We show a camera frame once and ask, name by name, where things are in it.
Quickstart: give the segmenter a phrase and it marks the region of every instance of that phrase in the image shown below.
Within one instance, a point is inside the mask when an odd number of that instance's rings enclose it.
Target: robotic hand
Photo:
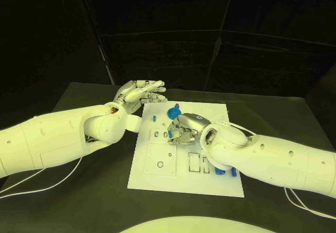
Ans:
[[[163,81],[130,81],[113,102],[36,116],[1,130],[0,178],[58,166],[118,142],[125,130],[137,133],[141,118],[131,113],[141,103],[167,101],[153,93],[164,92],[163,86]]]
[[[281,187],[317,192],[336,198],[336,153],[275,137],[255,135],[244,127],[219,120],[211,123],[196,114],[182,114],[167,130],[180,136],[169,144],[200,143],[212,165],[235,167],[247,176]],[[245,136],[241,130],[252,133]]]

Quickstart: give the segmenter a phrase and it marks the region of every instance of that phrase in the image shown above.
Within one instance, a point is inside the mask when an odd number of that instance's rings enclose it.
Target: blue object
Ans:
[[[180,115],[180,109],[179,108],[180,108],[180,106],[179,106],[179,104],[176,104],[175,107],[170,108],[169,111],[167,111],[167,116],[169,116],[169,118],[172,120],[175,120]]]
[[[232,177],[237,177],[237,169],[231,168]]]
[[[225,171],[215,167],[215,174],[216,175],[224,175]]]

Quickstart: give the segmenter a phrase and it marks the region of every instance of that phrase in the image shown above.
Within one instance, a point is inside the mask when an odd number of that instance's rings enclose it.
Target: white curved surface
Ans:
[[[215,217],[166,217],[128,228],[121,233],[271,233],[270,230]]]

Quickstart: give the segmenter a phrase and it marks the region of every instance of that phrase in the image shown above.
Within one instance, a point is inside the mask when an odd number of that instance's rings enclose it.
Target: black backdrop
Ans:
[[[336,62],[333,0],[87,0],[117,84],[300,96]]]

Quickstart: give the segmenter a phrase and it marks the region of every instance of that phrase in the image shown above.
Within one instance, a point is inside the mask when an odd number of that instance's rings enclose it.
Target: small blue piece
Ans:
[[[237,169],[231,168],[232,177],[237,177]]]
[[[170,108],[169,111],[167,111],[167,116],[169,116],[169,118],[172,120],[175,120],[180,115],[180,109],[179,108],[180,108],[180,106],[179,106],[179,104],[176,104],[175,107]]]
[[[173,138],[173,134],[170,130],[167,131],[167,135],[169,135],[169,138]]]
[[[215,167],[215,174],[216,175],[224,175],[225,171]]]

